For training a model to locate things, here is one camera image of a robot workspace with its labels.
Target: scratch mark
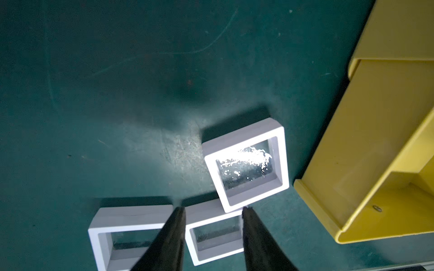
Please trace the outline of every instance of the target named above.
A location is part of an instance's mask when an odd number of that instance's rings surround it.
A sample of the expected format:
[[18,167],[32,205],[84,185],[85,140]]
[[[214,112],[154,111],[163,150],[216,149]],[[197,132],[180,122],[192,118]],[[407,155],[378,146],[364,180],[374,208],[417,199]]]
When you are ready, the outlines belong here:
[[111,148],[109,145],[107,145],[106,143],[102,142],[102,141],[99,140],[99,139],[98,139],[98,142],[99,142],[99,143],[102,143],[102,144],[104,144],[104,145],[106,145],[106,146],[109,147],[109,148]]
[[47,9],[47,4],[45,0],[42,0],[42,14],[44,19],[44,56],[45,56],[47,86],[48,86],[48,93],[50,95],[51,105],[58,113],[59,108],[56,104],[56,101],[54,100],[53,87],[51,86],[51,73],[50,73],[51,65],[49,61],[49,52],[48,52],[48,21],[47,21],[46,9]]
[[161,128],[160,128],[160,139],[161,139],[161,146],[163,147],[164,157],[165,157],[166,161],[169,162],[169,164],[172,164],[171,157],[170,157],[169,151],[167,149],[167,144],[163,138],[163,130]]
[[259,207],[259,209],[262,209],[262,207],[264,207],[266,204],[267,204],[267,202],[264,202],[264,203]]
[[82,157],[84,160],[95,161],[95,160],[93,160],[93,159],[87,158],[86,155],[82,155],[81,157]]
[[108,67],[106,67],[104,69],[101,69],[101,70],[99,70],[99,71],[97,71],[97,72],[95,72],[95,73],[87,76],[86,78],[95,77],[97,75],[100,75],[100,74],[102,74],[104,72],[107,72],[107,71],[111,70],[114,67],[117,67],[117,66],[119,66],[121,64],[124,64],[126,62],[130,62],[132,60],[144,57],[145,55],[150,55],[150,54],[154,54],[154,55],[190,55],[190,54],[197,54],[197,53],[203,52],[206,49],[210,48],[214,43],[216,43],[216,41],[218,41],[220,39],[220,37],[226,32],[226,30],[230,26],[232,20],[235,18],[235,15],[237,14],[237,12],[238,12],[238,9],[236,9],[235,12],[232,14],[232,17],[229,19],[229,22],[227,23],[227,25],[225,26],[225,28],[223,28],[223,30],[220,32],[220,34],[210,44],[208,44],[207,46],[205,46],[205,47],[203,47],[201,49],[194,50],[194,51],[189,51],[189,52],[155,52],[155,53],[148,53],[148,54],[139,54],[139,55],[136,55],[136,56],[125,58],[124,60],[122,60],[122,61],[120,61],[118,63],[112,64],[112,65],[110,65],[110,66],[108,66]]
[[187,181],[185,180],[185,178],[184,178],[184,174],[183,174],[183,173],[181,173],[181,178],[182,178],[182,180],[184,181],[184,183],[187,184]]

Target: transparent window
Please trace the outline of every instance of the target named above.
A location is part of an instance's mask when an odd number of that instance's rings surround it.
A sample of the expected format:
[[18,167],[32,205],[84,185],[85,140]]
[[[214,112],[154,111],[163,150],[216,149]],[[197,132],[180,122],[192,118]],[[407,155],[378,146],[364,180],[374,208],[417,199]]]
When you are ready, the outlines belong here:
[[242,238],[239,216],[194,228],[193,232],[198,251]]
[[216,160],[225,190],[232,189],[273,172],[273,157],[268,140],[226,154]]
[[160,229],[112,232],[113,249],[149,247]]

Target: white square frame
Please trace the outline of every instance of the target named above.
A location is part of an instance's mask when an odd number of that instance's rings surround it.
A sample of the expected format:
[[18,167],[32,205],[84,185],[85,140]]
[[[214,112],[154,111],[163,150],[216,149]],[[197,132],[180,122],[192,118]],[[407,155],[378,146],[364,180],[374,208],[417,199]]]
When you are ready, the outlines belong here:
[[172,205],[100,208],[88,229],[98,271],[129,271],[148,249],[113,250],[112,232],[161,229],[172,212]]
[[[185,207],[185,242],[187,243],[191,259],[195,266],[244,251],[242,212],[243,210],[240,209],[226,213],[219,199]],[[206,240],[204,242],[218,240],[221,244],[198,251],[196,236],[193,231],[194,228],[236,216],[240,218],[240,231]]]
[[[273,153],[273,173],[267,174],[260,182],[254,180],[226,191],[216,163],[218,157],[266,140]],[[225,212],[237,210],[289,188],[285,131],[272,118],[204,142],[202,152]]]

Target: yellow container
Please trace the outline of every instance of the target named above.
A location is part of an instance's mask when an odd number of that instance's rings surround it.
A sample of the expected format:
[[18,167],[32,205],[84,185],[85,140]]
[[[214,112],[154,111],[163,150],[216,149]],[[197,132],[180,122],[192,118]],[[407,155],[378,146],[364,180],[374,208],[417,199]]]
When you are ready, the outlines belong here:
[[[398,32],[412,31],[406,20],[430,31],[423,45],[400,43]],[[384,21],[388,27],[377,27]],[[377,1],[349,66],[351,82],[294,183],[338,243],[434,232],[432,27],[434,1]]]

